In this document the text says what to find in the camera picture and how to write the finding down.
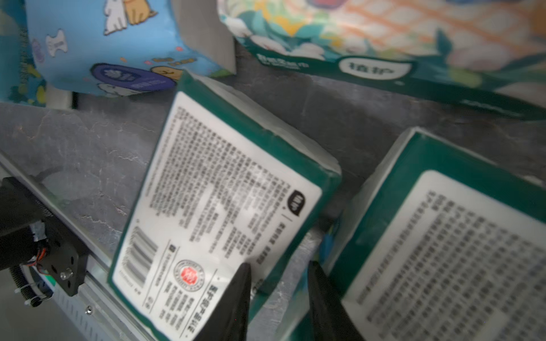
cartoon bone illustration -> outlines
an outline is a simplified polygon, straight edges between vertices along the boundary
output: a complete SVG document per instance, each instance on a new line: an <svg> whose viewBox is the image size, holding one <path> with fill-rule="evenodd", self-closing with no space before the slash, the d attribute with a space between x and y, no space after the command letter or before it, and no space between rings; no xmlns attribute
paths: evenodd
<svg viewBox="0 0 546 341"><path fill-rule="evenodd" d="M125 17L125 7L122 0L106 0L104 15L106 16L104 35L127 28L127 18Z"/></svg>
<svg viewBox="0 0 546 341"><path fill-rule="evenodd" d="M45 37L45 45L48 47L48 52L51 57L55 57L57 50L61 50L64 53L68 52L68 45L66 38L64 37L64 31L59 29L55 37L49 34Z"/></svg>

cartoon dog illustration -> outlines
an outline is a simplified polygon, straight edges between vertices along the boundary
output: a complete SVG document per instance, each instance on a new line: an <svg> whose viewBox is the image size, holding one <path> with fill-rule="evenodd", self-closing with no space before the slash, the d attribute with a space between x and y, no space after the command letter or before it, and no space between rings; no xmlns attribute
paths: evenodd
<svg viewBox="0 0 546 341"><path fill-rule="evenodd" d="M147 0L106 0L104 35L126 29L127 21L131 25L138 25L156 14L156 11L150 9Z"/></svg>
<svg viewBox="0 0 546 341"><path fill-rule="evenodd" d="M182 77L182 74L184 73L184 70L175 69L171 67L153 67L150 69L150 71L155 72L156 74L168 77L175 82L178 82L180 80L180 77Z"/></svg>
<svg viewBox="0 0 546 341"><path fill-rule="evenodd" d="M97 84L99 89L106 92L106 97L118 97L118 96L130 96L142 93L144 91L122 88L121 86L115 86L106 83Z"/></svg>

brand logo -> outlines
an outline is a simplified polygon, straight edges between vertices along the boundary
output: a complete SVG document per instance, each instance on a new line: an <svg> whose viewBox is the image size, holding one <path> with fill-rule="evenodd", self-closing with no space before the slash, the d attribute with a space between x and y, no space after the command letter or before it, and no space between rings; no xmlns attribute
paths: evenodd
<svg viewBox="0 0 546 341"><path fill-rule="evenodd" d="M295 190L290 196L288 197L288 209L290 212L294 213L296 216L299 217L301 209L304 208L305 205L305 196L302 192Z"/></svg>
<svg viewBox="0 0 546 341"><path fill-rule="evenodd" d="M174 267L174 277L186 291L197 291L205 283L205 271L194 261L182 260Z"/></svg>
<svg viewBox="0 0 546 341"><path fill-rule="evenodd" d="M346 74L360 78L388 81L405 76L411 71L412 63L353 57L341 60L339 67Z"/></svg>
<svg viewBox="0 0 546 341"><path fill-rule="evenodd" d="M163 75L123 65L97 63L91 67L91 74L102 83L139 91L164 90L176 85L174 80ZM99 88L111 93L105 87Z"/></svg>

red circular logo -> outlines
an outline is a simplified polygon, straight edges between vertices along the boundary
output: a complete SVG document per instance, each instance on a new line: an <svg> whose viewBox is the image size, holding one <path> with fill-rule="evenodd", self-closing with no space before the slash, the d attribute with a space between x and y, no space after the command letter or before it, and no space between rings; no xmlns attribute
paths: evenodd
<svg viewBox="0 0 546 341"><path fill-rule="evenodd" d="M174 277L187 291L197 291L205 283L205 271L194 261L182 260L174 267Z"/></svg>

floral packaging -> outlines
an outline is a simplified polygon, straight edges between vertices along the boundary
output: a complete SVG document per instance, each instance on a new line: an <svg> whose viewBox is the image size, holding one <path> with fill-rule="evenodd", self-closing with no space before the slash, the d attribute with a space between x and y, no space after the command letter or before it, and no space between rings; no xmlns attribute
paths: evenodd
<svg viewBox="0 0 546 341"><path fill-rule="evenodd" d="M540 0L218 0L268 66L546 118Z"/></svg>

